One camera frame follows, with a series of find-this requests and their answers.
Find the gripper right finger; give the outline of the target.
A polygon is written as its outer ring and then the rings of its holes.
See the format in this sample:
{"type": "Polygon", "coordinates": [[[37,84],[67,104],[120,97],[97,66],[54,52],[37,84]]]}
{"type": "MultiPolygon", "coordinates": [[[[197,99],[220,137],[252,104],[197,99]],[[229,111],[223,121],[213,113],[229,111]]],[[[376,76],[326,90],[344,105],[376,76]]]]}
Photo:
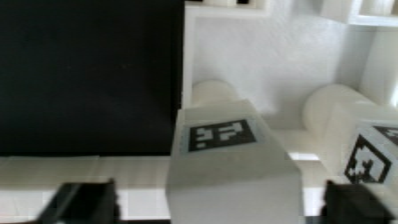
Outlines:
{"type": "Polygon", "coordinates": [[[360,184],[325,183],[321,224],[392,224],[398,221],[387,205],[360,184]]]}

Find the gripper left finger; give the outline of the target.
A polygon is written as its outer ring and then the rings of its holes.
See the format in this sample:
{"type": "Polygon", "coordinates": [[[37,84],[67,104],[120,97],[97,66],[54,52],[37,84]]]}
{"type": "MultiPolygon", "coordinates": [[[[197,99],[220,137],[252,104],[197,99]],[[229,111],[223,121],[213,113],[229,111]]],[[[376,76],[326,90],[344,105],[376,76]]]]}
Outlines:
{"type": "Polygon", "coordinates": [[[63,183],[37,217],[37,224],[115,224],[115,182],[63,183]]]}

